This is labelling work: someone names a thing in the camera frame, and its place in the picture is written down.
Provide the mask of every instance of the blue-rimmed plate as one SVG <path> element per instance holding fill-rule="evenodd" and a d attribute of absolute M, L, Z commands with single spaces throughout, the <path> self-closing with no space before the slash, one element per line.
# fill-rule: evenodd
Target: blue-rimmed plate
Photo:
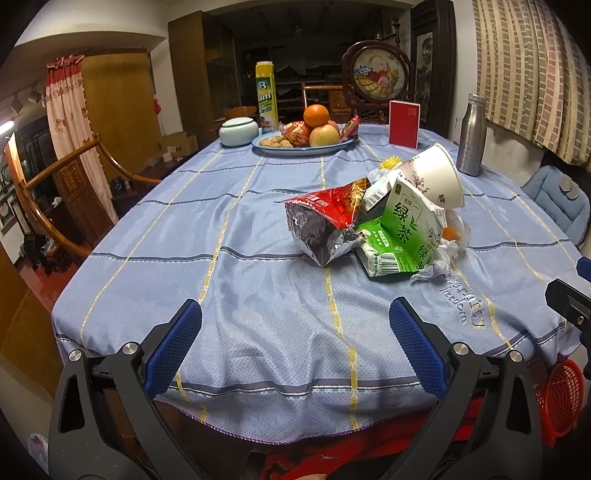
<path fill-rule="evenodd" d="M 262 151 L 263 153 L 266 153 L 267 155 L 272 155 L 273 157 L 317 157 L 320 155 L 329 155 L 331 153 L 338 152 L 339 150 L 344 150 L 345 148 L 353 145 L 357 140 L 356 138 L 352 138 L 346 142 L 328 145 L 326 147 L 271 148 L 262 147 L 259 145 L 259 142 L 263 138 L 272 137 L 273 135 L 281 135 L 281 133 L 279 130 L 276 130 L 268 134 L 259 135 L 252 141 L 252 147 Z"/>

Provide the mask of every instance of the metal screw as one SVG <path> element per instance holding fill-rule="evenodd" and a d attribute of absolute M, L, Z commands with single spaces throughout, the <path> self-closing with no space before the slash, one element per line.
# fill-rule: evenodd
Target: metal screw
<path fill-rule="evenodd" d="M 133 355 L 138 351 L 138 344 L 135 342 L 126 343 L 122 350 L 125 355 Z"/>
<path fill-rule="evenodd" d="M 456 343 L 453 346 L 453 351 L 456 352 L 458 355 L 467 355 L 470 350 L 468 349 L 468 346 L 464 343 Z"/>
<path fill-rule="evenodd" d="M 509 358 L 514 362 L 521 362 L 523 360 L 523 355 L 521 355 L 517 350 L 512 350 L 509 352 Z"/>
<path fill-rule="evenodd" d="M 78 360 L 80 360 L 81 356 L 82 356 L 82 352 L 80 352 L 79 350 L 72 350 L 70 352 L 70 355 L 68 356 L 68 358 L 70 359 L 71 362 L 77 362 Z"/>

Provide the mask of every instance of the red book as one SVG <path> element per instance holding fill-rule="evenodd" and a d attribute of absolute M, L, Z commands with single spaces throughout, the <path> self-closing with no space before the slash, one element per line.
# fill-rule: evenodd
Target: red book
<path fill-rule="evenodd" d="M 420 118 L 421 106 L 418 103 L 391 100 L 388 142 L 416 149 Z"/>

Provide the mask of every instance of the floral curtain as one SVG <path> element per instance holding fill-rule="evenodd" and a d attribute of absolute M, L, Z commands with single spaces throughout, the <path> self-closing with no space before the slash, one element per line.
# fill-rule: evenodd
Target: floral curtain
<path fill-rule="evenodd" d="M 494 124 L 591 171 L 591 67 L 543 0 L 473 0 L 478 94 Z"/>
<path fill-rule="evenodd" d="M 65 157 L 92 141 L 82 85 L 82 58 L 84 55 L 70 55 L 47 64 L 47 119 L 57 158 Z M 99 154 L 93 148 L 82 154 L 80 160 L 102 206 L 113 223 L 117 223 L 118 217 L 111 202 L 111 190 Z"/>

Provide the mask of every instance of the tablecloth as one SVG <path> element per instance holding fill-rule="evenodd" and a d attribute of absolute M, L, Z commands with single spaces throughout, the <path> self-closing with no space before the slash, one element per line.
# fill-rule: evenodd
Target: tablecloth
<path fill-rule="evenodd" d="M 436 141 L 457 155 L 428 131 L 419 148 Z M 125 215 L 63 291 L 52 318 L 64 360 L 74 348 L 109 354 L 141 341 L 196 299 L 203 327 L 157 400 L 222 432 L 284 443 L 433 405 L 389 328 L 398 296 L 477 353 L 515 348 L 553 364 L 573 351 L 578 332 L 545 305 L 544 290 L 557 277 L 588 290 L 574 266 L 580 255 L 515 183 L 488 168 L 462 175 L 458 212 L 472 241 L 447 277 L 370 279 L 353 253 L 320 268 L 297 248 L 285 199 L 415 153 L 389 145 L 380 125 L 362 125 L 354 147 L 327 157 L 213 143 Z"/>

